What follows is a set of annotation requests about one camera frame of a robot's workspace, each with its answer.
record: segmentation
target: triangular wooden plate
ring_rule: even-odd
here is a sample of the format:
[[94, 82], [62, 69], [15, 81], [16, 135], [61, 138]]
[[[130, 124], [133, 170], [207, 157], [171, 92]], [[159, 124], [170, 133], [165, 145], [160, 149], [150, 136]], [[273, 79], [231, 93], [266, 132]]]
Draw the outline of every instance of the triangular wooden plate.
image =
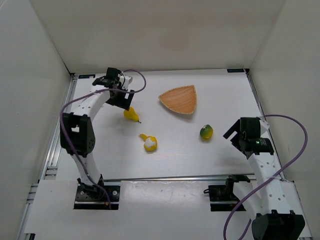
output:
[[159, 99], [176, 113], [193, 114], [197, 105], [196, 88], [194, 85], [177, 87], [161, 94]]

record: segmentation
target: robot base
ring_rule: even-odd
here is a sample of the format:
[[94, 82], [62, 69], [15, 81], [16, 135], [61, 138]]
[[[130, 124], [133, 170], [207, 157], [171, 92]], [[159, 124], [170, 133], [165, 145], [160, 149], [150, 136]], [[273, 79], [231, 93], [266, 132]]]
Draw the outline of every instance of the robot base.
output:
[[[107, 191], [110, 202], [111, 210], [119, 209], [119, 199], [120, 199], [120, 186], [118, 185], [105, 185], [103, 186]], [[87, 210], [110, 210], [109, 206], [106, 205], [106, 198], [101, 194], [100, 197], [93, 198], [84, 192], [81, 185], [78, 185], [76, 189], [75, 199], [74, 199], [74, 209], [87, 209]]]

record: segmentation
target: yellow peeled banana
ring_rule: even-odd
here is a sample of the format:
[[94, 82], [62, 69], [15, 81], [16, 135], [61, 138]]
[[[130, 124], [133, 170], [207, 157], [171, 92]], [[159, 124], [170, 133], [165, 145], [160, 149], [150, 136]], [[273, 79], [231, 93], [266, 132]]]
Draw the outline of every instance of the yellow peeled banana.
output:
[[144, 148], [148, 152], [152, 152], [157, 149], [158, 142], [154, 136], [147, 136], [145, 134], [140, 134], [140, 137], [144, 140]]
[[131, 120], [133, 120], [133, 121], [135, 121], [135, 122], [141, 123], [141, 122], [139, 121], [139, 116], [138, 116], [138, 114], [136, 114], [136, 111], [135, 111], [135, 109], [134, 109], [132, 106], [129, 108], [129, 111], [128, 111], [128, 110], [124, 110], [123, 115], [124, 115], [124, 117], [125, 117], [126, 119], [131, 119]]

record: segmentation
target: black clamp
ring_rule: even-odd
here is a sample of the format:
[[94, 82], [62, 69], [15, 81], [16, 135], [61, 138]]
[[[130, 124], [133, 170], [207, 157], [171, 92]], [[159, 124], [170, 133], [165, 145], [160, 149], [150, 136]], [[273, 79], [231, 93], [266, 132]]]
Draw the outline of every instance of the black clamp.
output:
[[[239, 199], [234, 195], [234, 183], [247, 182], [250, 179], [246, 175], [230, 175], [225, 180], [225, 185], [209, 185], [208, 189], [204, 190], [204, 194], [209, 194], [211, 212], [228, 212], [231, 211]], [[243, 205], [237, 211], [245, 211]]]
[[274, 154], [274, 148], [268, 138], [261, 138], [260, 118], [241, 117], [223, 135], [228, 139], [234, 132], [236, 135], [230, 140], [232, 145], [242, 152], [248, 159], [252, 154], [260, 153]]

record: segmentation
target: toy fruit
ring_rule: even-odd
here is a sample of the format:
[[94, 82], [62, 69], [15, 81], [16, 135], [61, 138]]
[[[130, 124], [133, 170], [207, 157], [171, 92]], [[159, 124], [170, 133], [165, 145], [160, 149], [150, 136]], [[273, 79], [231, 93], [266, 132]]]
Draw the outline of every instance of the toy fruit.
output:
[[145, 134], [140, 134], [140, 137], [144, 140], [144, 148], [148, 152], [152, 152], [157, 149], [158, 142], [154, 136], [147, 136]]
[[129, 111], [128, 111], [128, 110], [124, 110], [123, 115], [124, 115], [124, 117], [125, 117], [126, 119], [131, 119], [131, 120], [133, 120], [133, 121], [135, 121], [135, 122], [141, 123], [141, 122], [139, 121], [139, 116], [138, 116], [138, 114], [136, 114], [135, 109], [134, 109], [132, 106], [129, 108]]
[[203, 128], [200, 130], [200, 136], [202, 140], [209, 141], [212, 137], [212, 134], [214, 134], [214, 130], [210, 125], [204, 125]]

